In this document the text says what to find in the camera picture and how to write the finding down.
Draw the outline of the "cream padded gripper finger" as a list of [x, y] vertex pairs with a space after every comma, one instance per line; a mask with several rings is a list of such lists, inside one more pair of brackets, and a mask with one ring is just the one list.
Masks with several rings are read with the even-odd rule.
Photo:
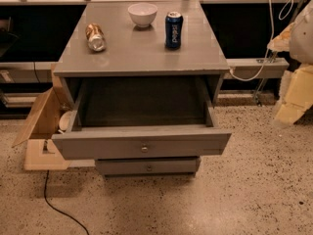
[[273, 121], [276, 125], [292, 125], [313, 106], [313, 66], [301, 64], [294, 72], [286, 70], [279, 96]]

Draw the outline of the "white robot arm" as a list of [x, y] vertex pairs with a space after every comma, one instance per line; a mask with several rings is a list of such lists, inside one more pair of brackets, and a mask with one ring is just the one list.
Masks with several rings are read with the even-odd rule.
[[280, 99], [274, 109], [273, 122], [289, 126], [313, 106], [313, 1], [267, 47], [275, 52], [289, 52], [292, 59], [300, 62], [295, 71], [284, 72]]

